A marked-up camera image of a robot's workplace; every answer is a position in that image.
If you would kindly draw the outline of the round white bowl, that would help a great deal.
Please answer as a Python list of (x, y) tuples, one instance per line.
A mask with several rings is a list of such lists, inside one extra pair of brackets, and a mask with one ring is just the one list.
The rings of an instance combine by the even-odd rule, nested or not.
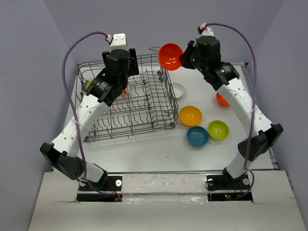
[(130, 97), (132, 97), (134, 94), (134, 86), (131, 82), (128, 82), (127, 93)]

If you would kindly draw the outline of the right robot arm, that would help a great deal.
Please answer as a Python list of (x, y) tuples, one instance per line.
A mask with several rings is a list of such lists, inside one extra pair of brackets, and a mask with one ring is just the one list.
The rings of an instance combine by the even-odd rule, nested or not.
[(234, 188), (251, 164), (278, 140), (283, 132), (281, 124), (271, 122), (253, 103), (235, 67), (221, 61), (220, 41), (214, 36), (191, 40), (179, 57), (181, 66), (198, 70), (213, 89), (230, 105), (247, 138), (237, 145), (238, 153), (222, 171), (219, 182)]

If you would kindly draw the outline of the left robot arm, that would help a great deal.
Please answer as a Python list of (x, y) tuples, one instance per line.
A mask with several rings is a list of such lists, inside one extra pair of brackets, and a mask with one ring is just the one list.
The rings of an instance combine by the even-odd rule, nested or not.
[(50, 143), (43, 143), (40, 152), (58, 171), (71, 180), (81, 179), (96, 190), (107, 183), (108, 173), (96, 164), (86, 162), (81, 144), (98, 118), (121, 95), (128, 86), (128, 78), (139, 74), (134, 48), (115, 49), (102, 53), (104, 69), (90, 82), (73, 116)]

